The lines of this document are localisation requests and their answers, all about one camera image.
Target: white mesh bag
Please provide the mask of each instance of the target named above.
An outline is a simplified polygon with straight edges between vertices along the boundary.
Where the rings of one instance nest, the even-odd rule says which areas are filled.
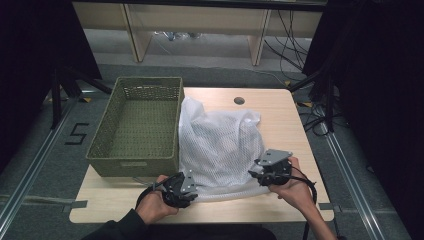
[[[264,152],[256,125],[260,114],[248,109],[205,112],[203,104],[185,97],[179,121],[179,170],[193,172],[196,201],[220,201],[259,195],[248,170],[260,171],[253,160]]]

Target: black stand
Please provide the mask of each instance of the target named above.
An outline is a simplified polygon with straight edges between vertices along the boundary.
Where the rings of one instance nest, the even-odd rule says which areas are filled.
[[[91,86],[101,90],[104,93],[111,94],[112,89],[101,84],[96,79],[81,73],[70,67],[59,67],[52,74],[52,102],[53,102],[53,123],[51,129],[56,128],[62,118],[62,104],[60,99],[60,86],[63,87],[66,94],[72,98],[78,98],[82,91],[75,79],[81,79]]]
[[[334,46],[332,47],[329,56],[322,64],[321,68],[315,73],[309,75],[306,79],[289,87],[290,92],[295,92],[300,88],[315,82],[309,98],[312,101],[320,101],[326,95],[326,110],[325,110],[325,123],[329,132],[334,132],[333,128],[333,104],[334,104],[334,78],[337,76],[337,71],[346,59],[352,49],[355,38],[358,35],[361,25],[363,24],[362,16],[364,6],[368,0],[359,0],[356,6],[352,6],[353,11],[350,17],[337,37]]]

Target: black curtain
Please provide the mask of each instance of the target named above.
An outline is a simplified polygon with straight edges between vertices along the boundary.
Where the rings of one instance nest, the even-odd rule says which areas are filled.
[[[375,2],[340,81],[343,113],[413,239],[424,215],[424,8]]]
[[[70,1],[4,0],[0,22],[1,172],[39,113],[55,68],[101,75]]]

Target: metal rail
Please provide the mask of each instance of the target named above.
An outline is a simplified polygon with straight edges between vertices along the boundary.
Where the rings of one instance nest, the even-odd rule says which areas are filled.
[[[50,133],[48,134],[40,150],[37,152],[31,165],[25,172],[25,175],[22,177],[19,185],[15,189],[14,193],[10,196],[9,200],[6,202],[6,205],[0,214],[0,239],[3,239],[4,235],[6,234],[7,229],[12,223],[13,218],[15,217],[22,202],[25,199],[25,196],[31,189],[31,186],[37,178],[38,173],[46,162],[50,151],[52,150],[60,132],[62,131],[63,125],[66,122],[69,113],[77,101],[77,98],[68,99],[66,106],[63,109],[62,120],[58,123],[55,129],[50,130]]]
[[[324,115],[322,108],[318,109],[318,112],[321,115]],[[327,126],[325,123],[321,123],[321,128],[324,132],[327,132]],[[384,240],[386,237],[383,234],[383,231],[378,223],[378,220],[371,209],[370,204],[368,203],[364,193],[356,180],[355,174],[349,166],[349,162],[344,155],[340,144],[336,138],[336,135],[333,132],[328,132],[327,134],[327,143],[330,146],[330,149],[336,159],[337,165],[342,173],[342,176],[347,184],[350,194],[352,195],[353,202],[358,209],[358,213],[364,222],[364,226],[370,235],[370,239],[375,240]]]

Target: basket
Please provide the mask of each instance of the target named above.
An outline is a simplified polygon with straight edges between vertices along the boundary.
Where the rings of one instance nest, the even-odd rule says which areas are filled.
[[[102,177],[178,171],[181,78],[119,77],[87,153]]]

